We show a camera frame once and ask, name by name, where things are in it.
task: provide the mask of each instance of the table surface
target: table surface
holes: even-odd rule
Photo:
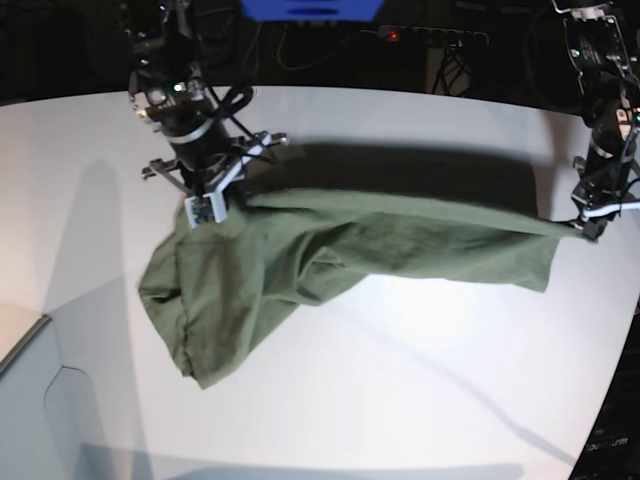
[[[294,145],[442,147],[530,162],[539,204],[562,220],[576,213],[570,159],[589,139],[574,117],[364,90],[258,88],[239,117]],[[150,159],[171,158],[166,142],[124,93],[5,107],[0,123],[0,306],[52,316],[62,363],[95,389],[99,428],[83,433],[86,443],[120,475],[570,474],[640,292],[633,215],[598,245],[563,240],[544,294],[369,277],[300,308],[201,391],[174,367],[136,292],[180,200],[167,182],[140,180]]]

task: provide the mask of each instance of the green cloth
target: green cloth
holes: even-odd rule
[[[153,255],[144,306],[202,388],[235,370],[298,305],[322,305],[368,274],[547,285],[567,226],[421,196],[294,188],[230,204],[222,224],[184,215]]]

